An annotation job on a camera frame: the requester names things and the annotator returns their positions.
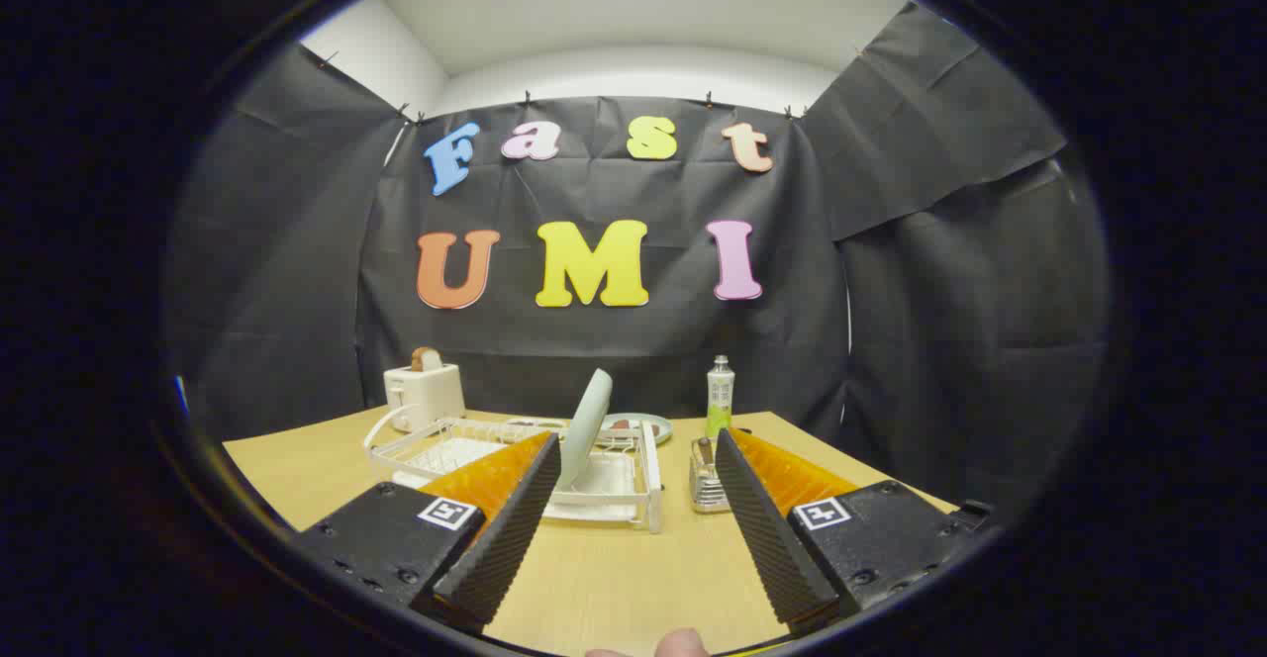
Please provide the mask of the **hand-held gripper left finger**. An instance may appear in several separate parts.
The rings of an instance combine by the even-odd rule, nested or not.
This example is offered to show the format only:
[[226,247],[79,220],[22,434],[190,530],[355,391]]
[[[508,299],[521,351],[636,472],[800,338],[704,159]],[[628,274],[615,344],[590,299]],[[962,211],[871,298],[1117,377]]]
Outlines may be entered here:
[[367,598],[480,633],[519,573],[560,473],[557,435],[538,432],[421,489],[375,484],[299,532],[296,546]]

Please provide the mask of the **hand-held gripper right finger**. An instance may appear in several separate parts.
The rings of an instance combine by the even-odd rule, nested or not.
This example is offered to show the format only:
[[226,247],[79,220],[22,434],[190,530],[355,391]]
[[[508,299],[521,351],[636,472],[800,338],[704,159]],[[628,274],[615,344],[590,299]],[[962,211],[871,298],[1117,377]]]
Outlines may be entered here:
[[856,486],[750,430],[721,430],[715,466],[768,603],[796,637],[900,598],[996,527],[990,505],[946,513],[900,481]]

